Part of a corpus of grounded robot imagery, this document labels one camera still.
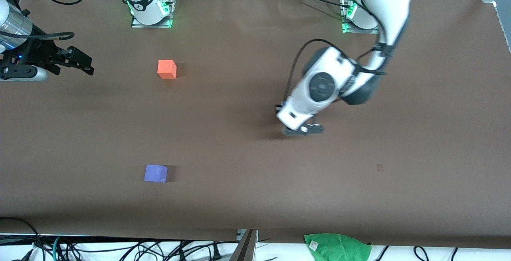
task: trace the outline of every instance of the table surface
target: table surface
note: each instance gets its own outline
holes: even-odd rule
[[[324,38],[355,57],[375,39],[343,34],[337,6],[179,0],[157,30],[130,28],[121,0],[21,5],[46,32],[74,31],[58,46],[95,74],[0,86],[2,216],[55,234],[511,247],[511,55],[491,4],[412,0],[372,100],[336,103],[318,115],[325,134],[295,138],[273,106],[299,47]],[[174,181],[144,182],[146,164]]]

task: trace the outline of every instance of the blue cube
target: blue cube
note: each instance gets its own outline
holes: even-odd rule
[[[146,176],[144,176],[144,181],[165,183],[166,171],[167,168],[164,165],[148,164],[146,167]]]

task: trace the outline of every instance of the blue cable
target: blue cable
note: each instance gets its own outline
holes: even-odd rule
[[[55,242],[53,242],[53,261],[57,261],[57,243],[58,243],[59,239],[60,239],[60,236],[58,236],[55,239]]]

